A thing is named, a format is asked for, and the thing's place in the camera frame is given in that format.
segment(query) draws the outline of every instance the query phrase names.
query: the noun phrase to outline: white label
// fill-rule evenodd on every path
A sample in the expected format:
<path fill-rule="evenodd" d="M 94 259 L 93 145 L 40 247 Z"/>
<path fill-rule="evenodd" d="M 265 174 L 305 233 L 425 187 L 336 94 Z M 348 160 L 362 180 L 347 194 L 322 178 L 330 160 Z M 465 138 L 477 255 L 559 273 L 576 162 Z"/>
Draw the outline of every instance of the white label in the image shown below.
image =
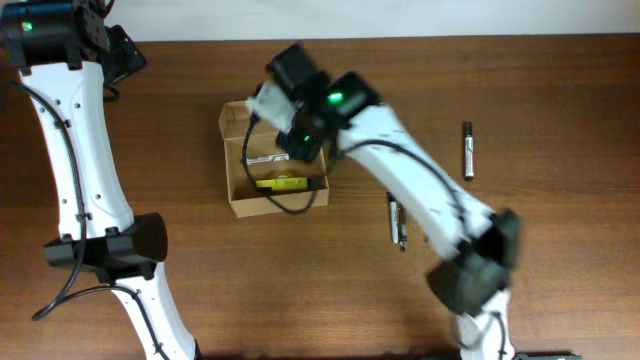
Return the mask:
<path fill-rule="evenodd" d="M 277 161 L 285 161 L 285 160 L 289 160 L 289 154 L 275 154 L 275 155 L 267 155 L 267 156 L 260 156 L 257 158 L 247 159 L 247 164 L 253 165 L 253 164 L 262 164 L 266 162 L 277 162 Z"/>
<path fill-rule="evenodd" d="M 467 136 L 464 144 L 464 176 L 473 177 L 473 138 Z"/>
<path fill-rule="evenodd" d="M 389 203 L 391 207 L 391 241 L 398 243 L 398 203 L 392 201 Z"/>

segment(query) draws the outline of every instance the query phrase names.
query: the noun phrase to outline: box flap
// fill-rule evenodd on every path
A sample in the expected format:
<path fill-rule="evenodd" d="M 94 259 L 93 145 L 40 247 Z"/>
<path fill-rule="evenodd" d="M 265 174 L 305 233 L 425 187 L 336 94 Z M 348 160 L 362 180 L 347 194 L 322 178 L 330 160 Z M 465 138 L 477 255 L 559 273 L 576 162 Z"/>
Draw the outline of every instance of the box flap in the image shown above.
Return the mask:
<path fill-rule="evenodd" d="M 220 114 L 220 133 L 224 140 L 244 138 L 249 127 L 249 109 L 246 101 L 234 101 L 224 104 Z M 260 121 L 253 129 L 251 136 L 270 135 L 275 137 L 278 130 L 269 122 Z"/>

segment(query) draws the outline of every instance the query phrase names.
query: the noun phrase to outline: green led light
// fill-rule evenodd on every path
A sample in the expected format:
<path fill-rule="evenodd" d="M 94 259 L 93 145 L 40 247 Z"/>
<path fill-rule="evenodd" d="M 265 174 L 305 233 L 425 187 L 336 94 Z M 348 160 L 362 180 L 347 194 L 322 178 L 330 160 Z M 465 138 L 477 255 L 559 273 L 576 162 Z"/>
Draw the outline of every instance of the green led light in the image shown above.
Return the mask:
<path fill-rule="evenodd" d="M 31 30 L 33 30 L 33 24 L 32 24 L 32 23 L 30 23 L 30 22 L 28 22 L 28 21 L 23 22 L 23 23 L 22 23 L 22 30 L 24 30 L 24 31 L 31 31 Z"/>
<path fill-rule="evenodd" d="M 344 99 L 344 95 L 342 95 L 342 93 L 333 93 L 331 95 L 329 95 L 329 102 L 330 103 L 339 103 L 342 101 L 342 99 Z"/>

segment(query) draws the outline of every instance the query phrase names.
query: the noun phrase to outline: black marker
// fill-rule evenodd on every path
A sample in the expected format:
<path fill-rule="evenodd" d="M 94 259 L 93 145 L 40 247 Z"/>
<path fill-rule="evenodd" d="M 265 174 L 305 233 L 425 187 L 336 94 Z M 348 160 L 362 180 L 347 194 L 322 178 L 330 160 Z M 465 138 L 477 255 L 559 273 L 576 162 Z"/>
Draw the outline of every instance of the black marker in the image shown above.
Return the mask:
<path fill-rule="evenodd" d="M 473 180 L 473 130 L 470 122 L 464 124 L 464 179 Z"/>

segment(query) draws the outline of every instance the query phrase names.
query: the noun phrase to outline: wooden table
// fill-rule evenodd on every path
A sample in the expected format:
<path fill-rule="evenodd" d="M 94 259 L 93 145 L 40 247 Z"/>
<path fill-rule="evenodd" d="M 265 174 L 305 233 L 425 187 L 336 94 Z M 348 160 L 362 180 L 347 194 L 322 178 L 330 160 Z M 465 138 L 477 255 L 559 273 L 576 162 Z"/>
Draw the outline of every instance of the wooden table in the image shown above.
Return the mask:
<path fill-rule="evenodd" d="M 160 212 L 167 273 L 205 354 L 358 356 L 453 348 L 421 243 L 392 246 L 384 189 L 345 161 L 330 206 L 236 219 L 217 119 L 265 79 L 288 42 L 141 44 L 149 67 L 106 105 L 120 182 L 136 213 Z M 474 122 L 464 187 L 525 221 L 510 311 L 519 351 L 587 359 L 640 351 L 640 36 L 309 41 L 318 64 L 357 69 L 418 142 L 461 181 L 461 122 Z M 7 78 L 6 56 L 3 78 Z M 0 357 L 142 359 L 108 294 L 57 309 L 49 268 L 58 207 L 28 99 L 0 119 Z M 96 284 L 82 275 L 76 289 Z"/>

